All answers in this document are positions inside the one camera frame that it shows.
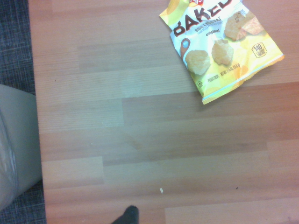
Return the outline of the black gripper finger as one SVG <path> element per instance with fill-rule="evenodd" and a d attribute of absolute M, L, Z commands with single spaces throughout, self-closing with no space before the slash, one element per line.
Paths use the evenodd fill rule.
<path fill-rule="evenodd" d="M 112 224 L 139 224 L 139 209 L 134 205 L 128 206 Z"/>

